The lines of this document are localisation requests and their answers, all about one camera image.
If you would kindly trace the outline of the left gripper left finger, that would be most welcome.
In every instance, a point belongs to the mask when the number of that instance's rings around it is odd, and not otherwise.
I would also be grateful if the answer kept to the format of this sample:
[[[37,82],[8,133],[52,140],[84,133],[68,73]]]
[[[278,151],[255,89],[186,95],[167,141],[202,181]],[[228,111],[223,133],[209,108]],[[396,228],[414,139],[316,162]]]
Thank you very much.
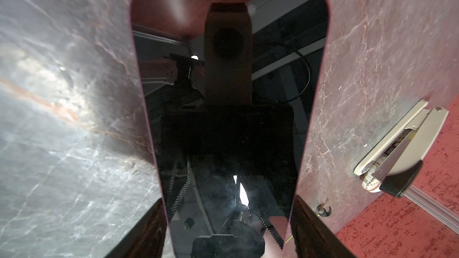
[[[160,258],[166,239],[167,218],[158,199],[106,258]]]

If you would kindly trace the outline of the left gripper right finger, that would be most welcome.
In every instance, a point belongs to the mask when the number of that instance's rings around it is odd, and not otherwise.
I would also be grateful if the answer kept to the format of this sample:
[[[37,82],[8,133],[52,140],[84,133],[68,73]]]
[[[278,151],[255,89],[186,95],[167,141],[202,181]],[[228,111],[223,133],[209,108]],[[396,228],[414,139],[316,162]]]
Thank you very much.
[[[299,195],[294,196],[290,228],[299,258],[355,257]]]

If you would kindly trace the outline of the black smartphone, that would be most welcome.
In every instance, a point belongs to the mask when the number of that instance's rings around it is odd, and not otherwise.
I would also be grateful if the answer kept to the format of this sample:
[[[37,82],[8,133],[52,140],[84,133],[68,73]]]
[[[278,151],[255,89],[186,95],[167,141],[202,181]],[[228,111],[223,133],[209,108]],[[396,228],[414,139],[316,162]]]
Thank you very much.
[[[279,258],[326,0],[132,0],[172,258]]]

